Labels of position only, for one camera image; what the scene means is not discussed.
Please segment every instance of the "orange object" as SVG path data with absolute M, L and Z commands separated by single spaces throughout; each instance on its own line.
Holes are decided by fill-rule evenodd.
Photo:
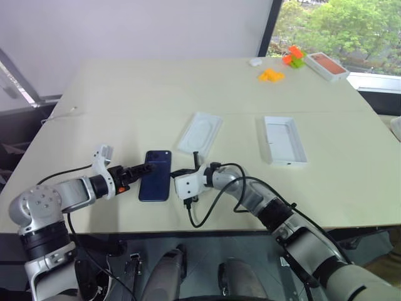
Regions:
M 275 72 L 273 69 L 269 68 L 266 69 L 262 74 L 259 75 L 259 80 L 262 81 L 271 81 L 271 82 L 277 82 L 279 80 L 282 80 L 285 78 L 284 73 L 281 72 Z
M 292 60 L 291 55 L 283 56 L 284 64 L 288 65 L 289 63 L 291 63 L 291 60 Z
M 303 58 L 303 53 L 301 50 L 298 49 L 297 46 L 293 45 L 288 47 L 288 50 L 296 57 L 296 58 Z

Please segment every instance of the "blue smartphone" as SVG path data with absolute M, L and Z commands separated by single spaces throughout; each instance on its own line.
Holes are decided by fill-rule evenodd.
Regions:
M 153 164 L 155 169 L 141 178 L 139 200 L 142 202 L 162 202 L 170 194 L 171 151 L 148 151 L 145 163 Z

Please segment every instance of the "wall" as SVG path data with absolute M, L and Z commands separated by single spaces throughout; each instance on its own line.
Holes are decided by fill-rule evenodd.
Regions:
M 272 0 L 0 0 L 0 47 L 41 96 L 87 58 L 255 56 Z

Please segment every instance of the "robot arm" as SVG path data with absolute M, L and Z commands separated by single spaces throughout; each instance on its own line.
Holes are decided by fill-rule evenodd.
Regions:
M 94 153 L 92 164 L 98 175 L 51 186 L 36 185 L 11 202 L 9 215 L 19 225 L 18 234 L 29 260 L 25 270 L 33 300 L 46 300 L 69 288 L 78 289 L 78 300 L 89 300 L 96 294 L 89 264 L 75 260 L 76 247 L 68 236 L 63 213 L 89 206 L 102 196 L 108 199 L 128 191 L 131 183 L 154 168 L 142 164 L 106 169 L 111 155 L 112 148 L 102 145 Z
M 240 201 L 243 180 L 235 170 L 221 167 L 219 163 L 202 165 L 190 174 L 175 178 L 175 189 L 183 200 L 193 199 L 210 187 L 225 188 L 226 193 Z M 294 206 L 280 199 L 266 183 L 246 177 L 241 204 L 283 247 L 284 257 L 298 278 L 310 287 L 321 285 L 329 300 L 399 299 L 399 289 L 364 268 L 348 263 L 320 229 L 294 210 Z

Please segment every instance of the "table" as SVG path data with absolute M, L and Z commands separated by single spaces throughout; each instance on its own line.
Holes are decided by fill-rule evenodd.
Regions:
M 0 195 L 0 231 L 15 233 L 8 205 L 24 189 L 58 171 L 91 162 L 98 144 L 114 147 L 110 166 L 134 166 L 153 149 L 173 152 L 172 171 L 193 166 L 177 144 L 193 113 L 223 118 L 208 162 L 237 162 L 289 202 L 298 203 L 324 227 L 387 225 L 401 222 L 400 144 L 347 81 L 328 83 L 313 70 L 294 70 L 279 59 L 91 60 L 86 62 L 42 127 Z M 266 68 L 285 73 L 281 82 L 259 82 Z M 263 117 L 295 119 L 308 164 L 266 162 Z M 47 184 L 86 174 L 75 172 Z M 71 217 L 79 233 L 263 230 L 248 213 L 232 212 L 235 200 L 221 198 L 206 224 L 193 229 L 171 182 L 166 202 L 142 203 L 139 182 L 109 201 Z M 201 220 L 217 194 L 195 204 Z

